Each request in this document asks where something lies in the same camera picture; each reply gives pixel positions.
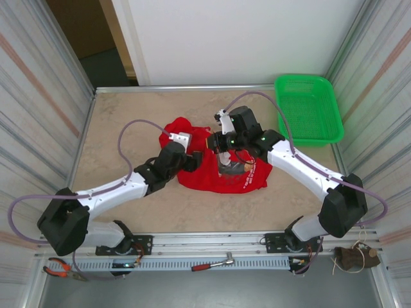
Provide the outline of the red t-shirt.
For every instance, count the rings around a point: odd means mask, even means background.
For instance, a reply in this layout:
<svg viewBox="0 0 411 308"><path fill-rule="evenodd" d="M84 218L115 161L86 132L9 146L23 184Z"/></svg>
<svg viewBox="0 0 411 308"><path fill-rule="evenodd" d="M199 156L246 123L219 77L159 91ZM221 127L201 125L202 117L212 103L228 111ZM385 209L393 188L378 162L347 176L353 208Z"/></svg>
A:
<svg viewBox="0 0 411 308"><path fill-rule="evenodd" d="M188 153L203 154L196 171L177 174L179 184L184 187L220 194L245 194L267 186L272 166L259 158L252 158L245 150L214 154L206 147L206 139L211 135L209 127L193 126L188 119L178 117L167 124L165 130L190 134Z"/></svg>

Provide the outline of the green plastic mesh basket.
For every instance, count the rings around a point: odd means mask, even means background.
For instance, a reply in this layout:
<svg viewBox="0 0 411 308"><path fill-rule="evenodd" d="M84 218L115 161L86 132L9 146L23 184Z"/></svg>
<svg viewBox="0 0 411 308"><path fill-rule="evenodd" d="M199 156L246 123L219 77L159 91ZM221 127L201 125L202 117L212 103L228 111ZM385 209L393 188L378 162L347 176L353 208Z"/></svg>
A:
<svg viewBox="0 0 411 308"><path fill-rule="evenodd" d="M274 82L280 133L288 137L287 120L296 147L322 147L340 142L344 127L332 84L321 76L285 74Z"/></svg>

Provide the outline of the small circuit board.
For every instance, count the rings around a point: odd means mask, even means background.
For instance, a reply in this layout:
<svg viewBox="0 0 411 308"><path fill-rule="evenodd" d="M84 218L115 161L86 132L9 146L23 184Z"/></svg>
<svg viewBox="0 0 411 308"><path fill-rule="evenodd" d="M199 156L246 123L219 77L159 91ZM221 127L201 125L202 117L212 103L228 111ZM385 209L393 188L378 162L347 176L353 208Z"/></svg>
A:
<svg viewBox="0 0 411 308"><path fill-rule="evenodd" d="M289 257L289 265L291 270L299 270L309 263L309 257Z"/></svg>
<svg viewBox="0 0 411 308"><path fill-rule="evenodd" d="M139 262L113 262L111 268L115 270L130 271L136 269L139 265Z"/></svg>

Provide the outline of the brown wooden panel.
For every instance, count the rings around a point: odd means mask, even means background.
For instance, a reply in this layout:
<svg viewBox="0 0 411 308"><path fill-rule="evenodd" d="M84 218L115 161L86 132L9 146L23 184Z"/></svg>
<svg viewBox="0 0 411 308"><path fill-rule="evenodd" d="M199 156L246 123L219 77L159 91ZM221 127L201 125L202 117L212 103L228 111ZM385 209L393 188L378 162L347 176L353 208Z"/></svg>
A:
<svg viewBox="0 0 411 308"><path fill-rule="evenodd" d="M46 0L79 59L115 48L99 0Z"/></svg>

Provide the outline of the brown cloth pouch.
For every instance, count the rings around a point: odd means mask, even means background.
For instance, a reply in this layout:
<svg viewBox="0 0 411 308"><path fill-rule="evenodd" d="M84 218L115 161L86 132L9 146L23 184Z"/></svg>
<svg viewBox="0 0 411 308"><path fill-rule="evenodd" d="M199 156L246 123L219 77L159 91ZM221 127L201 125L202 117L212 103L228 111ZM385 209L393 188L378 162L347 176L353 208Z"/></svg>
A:
<svg viewBox="0 0 411 308"><path fill-rule="evenodd" d="M335 247L335 263L343 271L356 273L380 265L375 248L357 243L352 248Z"/></svg>

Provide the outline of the wide aluminium mounting rail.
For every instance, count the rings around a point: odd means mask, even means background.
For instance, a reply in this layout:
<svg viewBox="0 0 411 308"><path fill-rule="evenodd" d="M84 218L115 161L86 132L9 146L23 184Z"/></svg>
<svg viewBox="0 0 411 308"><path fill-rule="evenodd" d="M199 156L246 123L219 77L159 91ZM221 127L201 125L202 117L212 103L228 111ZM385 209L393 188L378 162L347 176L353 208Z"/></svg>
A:
<svg viewBox="0 0 411 308"><path fill-rule="evenodd" d="M268 231L248 232L170 232L153 233L152 254L148 258L178 257L257 257L266 255L263 237ZM343 238L330 235L322 242L322 255L331 255L334 247L350 247L357 240L383 253L377 231L373 228L354 227Z"/></svg>

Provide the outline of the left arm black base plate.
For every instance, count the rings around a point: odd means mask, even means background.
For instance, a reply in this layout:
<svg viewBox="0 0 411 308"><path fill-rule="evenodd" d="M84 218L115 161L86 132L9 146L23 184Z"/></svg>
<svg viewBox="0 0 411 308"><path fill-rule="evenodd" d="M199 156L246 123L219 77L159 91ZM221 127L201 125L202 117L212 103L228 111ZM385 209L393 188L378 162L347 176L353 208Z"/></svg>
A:
<svg viewBox="0 0 411 308"><path fill-rule="evenodd" d="M125 237L117 246L97 246L97 256L127 256L127 255L151 255L153 246L152 235L133 235Z"/></svg>

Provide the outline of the red-handled ratchet wrench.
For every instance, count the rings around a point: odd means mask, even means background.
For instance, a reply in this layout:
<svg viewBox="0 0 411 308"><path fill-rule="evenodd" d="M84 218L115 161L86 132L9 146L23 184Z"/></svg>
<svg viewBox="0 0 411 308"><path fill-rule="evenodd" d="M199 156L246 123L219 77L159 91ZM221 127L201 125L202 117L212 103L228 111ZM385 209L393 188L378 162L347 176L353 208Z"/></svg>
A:
<svg viewBox="0 0 411 308"><path fill-rule="evenodd" d="M232 256L231 252L227 253L227 257L225 260L220 261L220 262L215 262L215 263L207 263L207 264L199 264L196 266L191 267L192 272L196 271L204 271L204 270L209 270L211 268L219 267L219 266L228 266L234 264L234 258Z"/></svg>

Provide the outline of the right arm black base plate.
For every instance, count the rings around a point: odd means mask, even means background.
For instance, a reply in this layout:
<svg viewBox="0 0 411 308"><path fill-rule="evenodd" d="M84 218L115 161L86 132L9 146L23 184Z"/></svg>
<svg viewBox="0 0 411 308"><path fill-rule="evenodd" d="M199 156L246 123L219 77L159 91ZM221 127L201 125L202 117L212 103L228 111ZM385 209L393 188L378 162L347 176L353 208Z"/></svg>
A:
<svg viewBox="0 0 411 308"><path fill-rule="evenodd" d="M267 253L309 253L316 252L320 246L320 237L309 241L300 241L292 234L267 233L263 238Z"/></svg>

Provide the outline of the wooden door frame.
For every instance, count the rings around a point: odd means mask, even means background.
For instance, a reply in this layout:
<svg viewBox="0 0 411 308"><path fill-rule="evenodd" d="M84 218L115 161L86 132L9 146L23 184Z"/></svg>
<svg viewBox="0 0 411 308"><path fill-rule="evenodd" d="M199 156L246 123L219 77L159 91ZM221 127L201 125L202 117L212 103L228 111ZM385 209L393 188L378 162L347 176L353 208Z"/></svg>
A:
<svg viewBox="0 0 411 308"><path fill-rule="evenodd" d="M116 45L116 49L119 53L121 63L125 69L127 78L134 84L138 84L137 76L134 71L130 54L127 49L127 45L121 31L121 27L112 3L112 0L99 0L106 22L110 29L112 38Z"/></svg>

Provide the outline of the orange-handled pliers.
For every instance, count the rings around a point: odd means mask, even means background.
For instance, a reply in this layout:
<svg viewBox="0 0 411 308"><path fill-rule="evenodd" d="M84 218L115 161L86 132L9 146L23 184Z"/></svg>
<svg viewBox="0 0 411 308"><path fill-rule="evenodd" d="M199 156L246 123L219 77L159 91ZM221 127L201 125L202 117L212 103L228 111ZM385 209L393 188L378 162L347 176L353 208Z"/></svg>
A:
<svg viewBox="0 0 411 308"><path fill-rule="evenodd" d="M87 279L81 274L73 271L71 265L69 265L63 259L60 259L58 257L50 257L48 261L49 266L43 266L43 271L47 275L58 278L71 278L82 282L87 281Z"/></svg>

